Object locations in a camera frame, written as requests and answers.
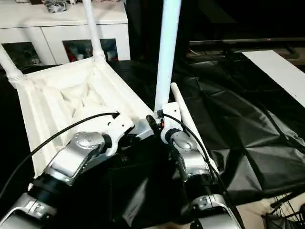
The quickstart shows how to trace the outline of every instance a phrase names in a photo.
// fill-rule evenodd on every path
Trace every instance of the floor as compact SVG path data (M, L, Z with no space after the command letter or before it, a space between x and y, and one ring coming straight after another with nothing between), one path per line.
M261 215L265 214L266 212L270 212L270 204L274 202L274 198L270 199L263 199L261 201L244 204L238 206L238 210L243 218L244 226L246 229L264 229L264 221ZM300 206L305 203L305 193L299 195L298 197L292 199L290 201L292 207L295 211L298 211ZM281 209L283 214L288 215L290 213L290 209L286 208L287 206L284 205ZM173 223L167 223L164 225L159 225L156 227L152 227L149 229L189 229L190 225L175 225Z

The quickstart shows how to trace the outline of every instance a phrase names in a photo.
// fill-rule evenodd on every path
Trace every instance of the white plastic bracket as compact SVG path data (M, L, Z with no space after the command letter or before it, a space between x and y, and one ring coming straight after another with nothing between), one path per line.
M173 102L173 103L169 103L169 104L164 104L162 106L162 110L164 114L170 115L176 119L178 119L179 121L181 121L181 115L180 115L180 109L179 109L179 105L177 102ZM169 117L164 117L164 127L163 130L161 131L161 139L164 143L168 144L168 142L165 139L165 135L167 133L167 131L169 131L170 129L173 128L177 128L179 130L182 130L182 127L179 123L177 123L175 120L172 120Z

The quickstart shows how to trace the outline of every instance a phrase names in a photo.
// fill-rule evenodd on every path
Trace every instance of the wrinkled black plastic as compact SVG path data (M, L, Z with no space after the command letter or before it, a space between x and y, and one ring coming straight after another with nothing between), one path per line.
M153 109L156 67L111 66ZM173 81L236 204L305 187L305 109L298 102L243 56L174 68ZM167 153L148 138L88 171L54 223L145 228L177 220L186 196Z

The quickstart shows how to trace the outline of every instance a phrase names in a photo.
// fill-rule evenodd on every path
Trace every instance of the white tabletop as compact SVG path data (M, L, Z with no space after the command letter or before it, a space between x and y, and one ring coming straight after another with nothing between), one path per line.
M93 3L97 24L127 24L127 16L122 1ZM15 3L0 0L0 29L16 27L40 27L61 25L86 25L83 4L68 4L65 12L48 13L44 5Z

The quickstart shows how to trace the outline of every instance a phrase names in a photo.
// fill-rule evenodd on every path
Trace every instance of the white cabinet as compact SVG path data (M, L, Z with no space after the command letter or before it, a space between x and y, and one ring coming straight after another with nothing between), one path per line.
M93 14L107 59L129 60L128 19L123 1L95 2ZM92 55L83 4L68 5L65 12L48 13L44 5L3 3L0 43L19 68L31 62L64 64Z
M87 25L41 28L57 64L73 61L77 55L92 56ZM130 60L127 24L98 25L102 48L108 60Z
M17 67L55 64L40 27L0 29L0 43Z

